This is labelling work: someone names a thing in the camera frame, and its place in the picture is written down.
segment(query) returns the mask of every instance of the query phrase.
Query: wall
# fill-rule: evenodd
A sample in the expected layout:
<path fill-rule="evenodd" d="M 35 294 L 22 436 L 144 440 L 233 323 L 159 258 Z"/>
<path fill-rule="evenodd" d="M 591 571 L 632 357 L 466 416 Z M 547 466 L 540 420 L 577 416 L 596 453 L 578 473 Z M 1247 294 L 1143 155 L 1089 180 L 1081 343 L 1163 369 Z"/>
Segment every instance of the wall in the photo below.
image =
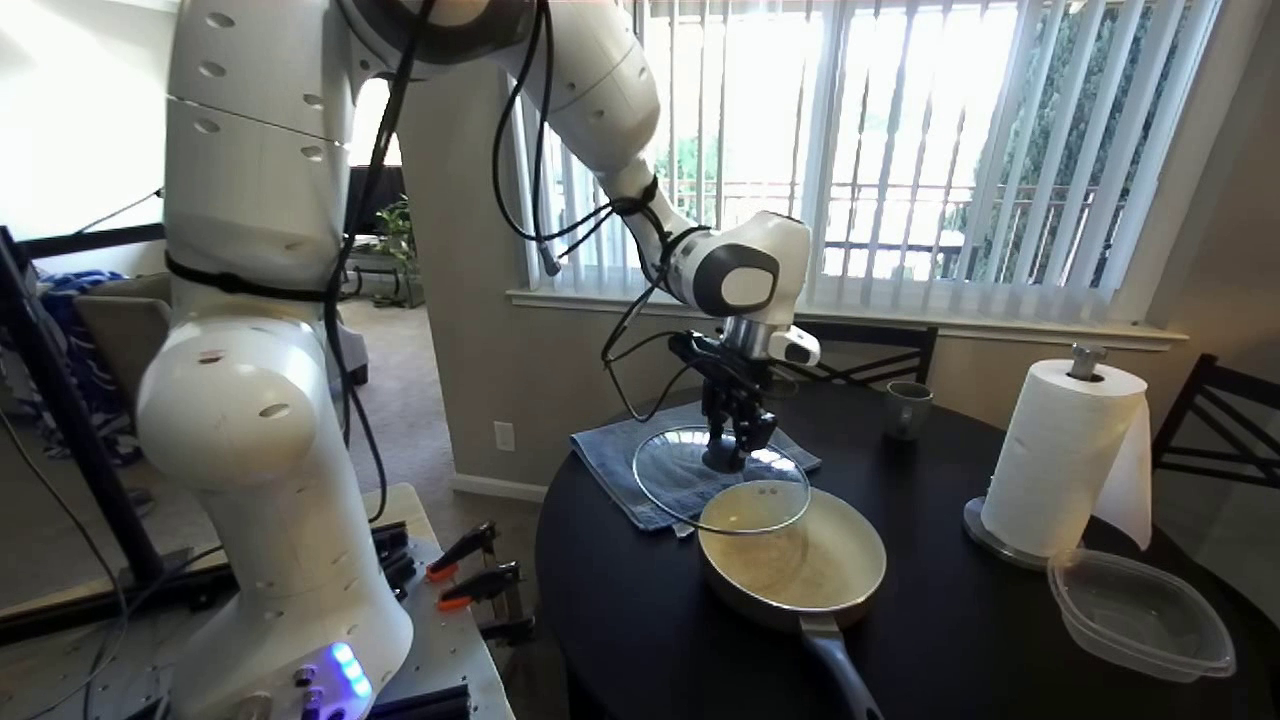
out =
<path fill-rule="evenodd" d="M 112 0 L 5 0 L 0 226 L 16 240 L 77 234 L 163 184 L 173 18 Z M 159 202 L 112 226 L 155 226 Z M 155 267 L 155 246 L 83 251 L 64 267 Z"/>
<path fill-rule="evenodd" d="M 1271 8 L 1257 48 L 1280 48 L 1277 28 L 1280 18 Z M 1277 372 L 1277 91 L 1277 56 L 1253 54 L 1240 102 L 1229 108 L 1229 133 L 1213 144 L 1209 173 L 1174 240 L 1173 271 L 1154 288 L 1154 322 L 1184 330 L 1191 340 L 1173 354 L 1113 354 L 1113 365 L 1148 376 L 1154 420 L 1201 349 Z M 509 288 L 519 288 L 523 271 L 519 250 L 491 213 L 486 194 L 486 144 L 498 97 L 502 85 L 491 69 L 449 74 L 413 91 L 398 139 L 413 202 L 420 203 L 414 237 L 424 240 L 424 283 L 458 481 L 510 481 L 534 492 L 559 470 L 568 434 L 617 416 L 620 404 L 596 365 L 611 317 L 509 302 Z M 1024 369 L 1041 357 L 1058 357 L 1063 343 L 1069 335 L 1054 343 L 944 335 L 937 349 L 937 394 L 957 412 L 1002 424 Z M 517 424 L 517 453 L 491 449 L 491 420 Z"/>

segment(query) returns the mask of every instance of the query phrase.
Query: window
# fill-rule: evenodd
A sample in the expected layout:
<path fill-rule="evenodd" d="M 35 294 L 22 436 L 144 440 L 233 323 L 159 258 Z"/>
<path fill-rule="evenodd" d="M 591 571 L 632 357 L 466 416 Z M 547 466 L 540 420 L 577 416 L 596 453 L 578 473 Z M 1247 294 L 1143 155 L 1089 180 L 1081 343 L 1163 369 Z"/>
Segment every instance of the window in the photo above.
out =
<path fill-rule="evenodd" d="M 665 194 L 800 216 L 809 314 L 1113 323 L 1218 0 L 632 0 Z M 547 216 L 600 203 L 572 155 Z M 607 226 L 547 294 L 634 294 Z"/>

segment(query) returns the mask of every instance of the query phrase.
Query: container lid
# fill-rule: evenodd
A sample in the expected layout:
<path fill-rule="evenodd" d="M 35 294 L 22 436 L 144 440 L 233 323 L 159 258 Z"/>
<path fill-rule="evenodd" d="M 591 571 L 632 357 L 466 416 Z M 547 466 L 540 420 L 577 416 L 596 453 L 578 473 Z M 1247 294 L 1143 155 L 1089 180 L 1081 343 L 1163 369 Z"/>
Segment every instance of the container lid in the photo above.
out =
<path fill-rule="evenodd" d="M 1179 577 L 1109 551 L 1047 568 L 1070 642 L 1118 669 L 1191 684 L 1232 677 L 1236 649 L 1215 609 Z"/>

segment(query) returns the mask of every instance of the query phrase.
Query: black table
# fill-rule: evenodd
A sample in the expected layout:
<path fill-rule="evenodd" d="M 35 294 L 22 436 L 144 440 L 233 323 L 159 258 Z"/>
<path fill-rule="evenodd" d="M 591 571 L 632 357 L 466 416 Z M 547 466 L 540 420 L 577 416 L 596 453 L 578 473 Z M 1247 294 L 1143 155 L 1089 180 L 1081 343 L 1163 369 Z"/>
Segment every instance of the black table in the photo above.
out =
<path fill-rule="evenodd" d="M 877 394 L 802 390 L 772 404 L 825 460 L 816 490 L 851 499 L 882 538 L 889 581 L 843 642 L 889 720 L 1280 716 L 1280 632 L 1163 538 L 1143 560 L 1215 604 L 1236 642 L 1232 679 L 1163 684 L 1081 651 L 1047 581 L 964 538 L 959 509 L 987 490 L 996 427 L 937 412 L 898 453 L 881 440 Z M 1099 527 L 1089 543 L 1123 548 Z M 839 716 L 834 684 L 800 637 L 721 604 L 697 539 L 634 534 L 577 456 L 547 490 L 534 571 L 578 716 Z"/>

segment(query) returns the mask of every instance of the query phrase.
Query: electrical outlet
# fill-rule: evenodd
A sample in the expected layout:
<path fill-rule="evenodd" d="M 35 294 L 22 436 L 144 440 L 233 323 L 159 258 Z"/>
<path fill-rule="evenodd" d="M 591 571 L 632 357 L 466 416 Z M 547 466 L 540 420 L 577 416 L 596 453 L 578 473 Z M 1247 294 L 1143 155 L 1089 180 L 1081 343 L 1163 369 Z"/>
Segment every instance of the electrical outlet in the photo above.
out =
<path fill-rule="evenodd" d="M 510 420 L 491 420 L 491 449 L 517 453 L 517 424 Z"/>

